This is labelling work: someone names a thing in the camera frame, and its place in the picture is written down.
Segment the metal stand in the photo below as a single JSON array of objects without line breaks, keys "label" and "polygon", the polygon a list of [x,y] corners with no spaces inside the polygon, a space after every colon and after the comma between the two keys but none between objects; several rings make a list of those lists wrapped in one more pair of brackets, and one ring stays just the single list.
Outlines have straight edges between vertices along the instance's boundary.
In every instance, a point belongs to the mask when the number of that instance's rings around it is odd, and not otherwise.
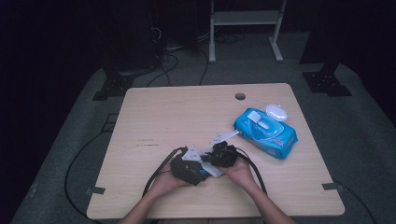
[{"label": "metal stand", "polygon": [[211,1],[210,6],[210,42],[209,42],[209,61],[216,61],[215,52],[215,26],[216,25],[275,25],[274,36],[269,38],[271,48],[276,57],[276,61],[283,62],[283,57],[277,46],[277,38],[279,35],[280,25],[282,24],[283,15],[287,0],[282,1],[280,10],[268,11],[224,11],[215,12],[215,0]]},{"label": "metal stand", "polygon": [[93,96],[93,101],[105,101],[107,97],[125,96],[125,93],[134,84],[136,77],[151,73],[155,66],[147,69],[139,69],[127,63],[114,62],[104,57],[102,59],[106,80],[100,91]]},{"label": "metal stand", "polygon": [[303,72],[304,79],[313,93],[329,96],[351,96],[346,86],[341,85],[334,72],[339,62],[326,62],[319,72]]}]

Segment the person's right hand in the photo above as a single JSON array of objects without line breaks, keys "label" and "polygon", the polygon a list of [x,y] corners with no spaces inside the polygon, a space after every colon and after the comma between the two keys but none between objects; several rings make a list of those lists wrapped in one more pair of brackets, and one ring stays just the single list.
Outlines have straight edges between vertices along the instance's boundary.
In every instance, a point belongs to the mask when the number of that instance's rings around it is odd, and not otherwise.
[{"label": "person's right hand", "polygon": [[257,185],[254,181],[253,175],[250,171],[250,166],[247,161],[237,158],[232,167],[224,168],[218,167],[224,174],[242,188],[247,188],[252,185]]}]

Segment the table hole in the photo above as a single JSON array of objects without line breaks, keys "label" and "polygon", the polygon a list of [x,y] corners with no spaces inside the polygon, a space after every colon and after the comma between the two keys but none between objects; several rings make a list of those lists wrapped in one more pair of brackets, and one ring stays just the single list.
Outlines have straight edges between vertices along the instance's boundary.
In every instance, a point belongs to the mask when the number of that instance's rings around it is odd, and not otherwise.
[{"label": "table hole", "polygon": [[247,98],[246,95],[244,93],[242,93],[242,92],[238,92],[235,95],[235,99],[240,100],[240,101],[245,100],[246,98]]}]

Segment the person's left hand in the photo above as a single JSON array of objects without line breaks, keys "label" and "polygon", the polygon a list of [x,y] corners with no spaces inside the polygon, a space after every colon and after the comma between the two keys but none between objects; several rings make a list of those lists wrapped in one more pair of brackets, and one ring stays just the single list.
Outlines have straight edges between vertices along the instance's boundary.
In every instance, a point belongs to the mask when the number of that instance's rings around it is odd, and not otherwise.
[{"label": "person's left hand", "polygon": [[189,185],[184,180],[178,179],[172,175],[170,162],[165,164],[160,173],[155,178],[149,191],[154,192],[156,195],[161,196],[169,193],[178,187]]}]

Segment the white lid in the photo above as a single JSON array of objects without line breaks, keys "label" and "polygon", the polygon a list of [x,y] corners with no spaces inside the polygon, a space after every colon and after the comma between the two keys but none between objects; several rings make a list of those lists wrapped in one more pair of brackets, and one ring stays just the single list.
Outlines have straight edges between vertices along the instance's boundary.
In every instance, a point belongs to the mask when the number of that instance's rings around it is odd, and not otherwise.
[{"label": "white lid", "polygon": [[280,105],[268,105],[265,112],[276,121],[284,121],[288,118],[288,113]]}]

